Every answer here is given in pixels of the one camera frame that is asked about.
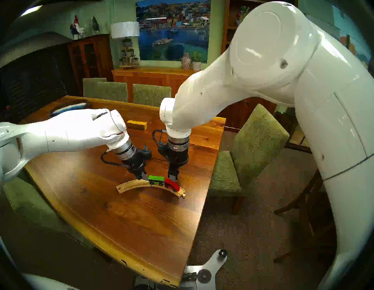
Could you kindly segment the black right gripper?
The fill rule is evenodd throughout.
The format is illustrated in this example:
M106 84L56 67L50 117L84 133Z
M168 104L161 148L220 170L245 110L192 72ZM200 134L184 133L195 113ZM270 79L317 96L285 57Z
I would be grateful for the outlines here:
M168 178L173 182L177 182L177 177L180 174L180 167L188 163L188 150L169 150L167 153L167 159L169 162Z

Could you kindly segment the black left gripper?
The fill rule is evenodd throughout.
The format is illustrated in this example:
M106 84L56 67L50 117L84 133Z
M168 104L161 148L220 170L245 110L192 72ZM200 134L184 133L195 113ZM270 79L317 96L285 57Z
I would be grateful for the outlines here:
M145 171L146 160L148 160L147 150L129 150L126 153L128 171L138 180L148 181L148 175Z

